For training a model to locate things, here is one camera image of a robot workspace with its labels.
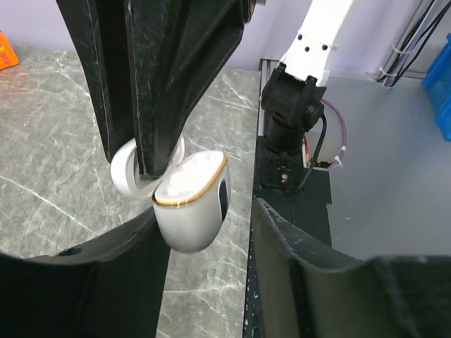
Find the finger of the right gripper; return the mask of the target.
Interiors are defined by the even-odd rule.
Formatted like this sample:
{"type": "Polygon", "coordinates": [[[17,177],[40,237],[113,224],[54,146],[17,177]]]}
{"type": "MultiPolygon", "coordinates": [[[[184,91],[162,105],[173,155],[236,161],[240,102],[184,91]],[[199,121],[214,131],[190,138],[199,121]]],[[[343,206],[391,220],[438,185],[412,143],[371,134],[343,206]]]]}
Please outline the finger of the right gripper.
{"type": "Polygon", "coordinates": [[[242,40],[253,1],[126,1],[140,173],[163,174],[185,122],[242,40]]]}
{"type": "Polygon", "coordinates": [[[108,162],[134,137],[123,1],[58,0],[80,58],[108,162]]]}

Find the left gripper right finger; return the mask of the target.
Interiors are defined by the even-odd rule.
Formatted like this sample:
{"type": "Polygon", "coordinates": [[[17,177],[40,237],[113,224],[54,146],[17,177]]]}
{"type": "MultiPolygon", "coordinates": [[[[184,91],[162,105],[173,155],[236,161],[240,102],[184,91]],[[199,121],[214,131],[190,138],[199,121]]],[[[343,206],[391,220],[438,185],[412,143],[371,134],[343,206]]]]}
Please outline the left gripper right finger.
{"type": "Polygon", "coordinates": [[[314,337],[449,337],[450,257],[302,249],[314,337]]]}

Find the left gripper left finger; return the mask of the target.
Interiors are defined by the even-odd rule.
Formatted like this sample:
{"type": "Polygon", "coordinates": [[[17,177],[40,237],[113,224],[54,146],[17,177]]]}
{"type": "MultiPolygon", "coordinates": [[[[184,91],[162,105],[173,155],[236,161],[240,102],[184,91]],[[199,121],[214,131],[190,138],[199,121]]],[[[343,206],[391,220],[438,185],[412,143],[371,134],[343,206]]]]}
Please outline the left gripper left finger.
{"type": "Polygon", "coordinates": [[[152,208],[54,256],[1,255],[2,337],[154,337],[170,249],[152,208]]]}

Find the white earbud charging case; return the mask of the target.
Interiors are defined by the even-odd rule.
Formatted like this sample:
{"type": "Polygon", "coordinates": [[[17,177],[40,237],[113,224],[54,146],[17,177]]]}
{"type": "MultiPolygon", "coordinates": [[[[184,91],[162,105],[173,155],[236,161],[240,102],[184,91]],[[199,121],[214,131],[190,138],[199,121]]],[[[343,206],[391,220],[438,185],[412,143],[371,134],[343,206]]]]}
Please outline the white earbud charging case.
{"type": "Polygon", "coordinates": [[[139,173],[137,142],[131,139],[114,155],[110,174],[116,189],[134,199],[149,199],[163,239],[172,250],[193,254],[215,240],[230,206],[230,169],[224,151],[185,155],[178,140],[163,174],[139,173]]]}

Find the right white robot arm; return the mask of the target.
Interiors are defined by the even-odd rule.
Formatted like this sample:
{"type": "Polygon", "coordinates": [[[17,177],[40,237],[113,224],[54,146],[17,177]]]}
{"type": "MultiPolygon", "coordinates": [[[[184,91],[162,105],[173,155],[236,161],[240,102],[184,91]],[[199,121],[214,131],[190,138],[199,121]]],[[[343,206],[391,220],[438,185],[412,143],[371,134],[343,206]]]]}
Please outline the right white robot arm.
{"type": "MultiPolygon", "coordinates": [[[[80,58],[105,157],[157,180],[175,161],[187,118],[240,44],[255,1],[59,1],[80,58]]],[[[330,64],[355,1],[313,1],[261,102],[286,130],[319,117],[330,64]]]]}

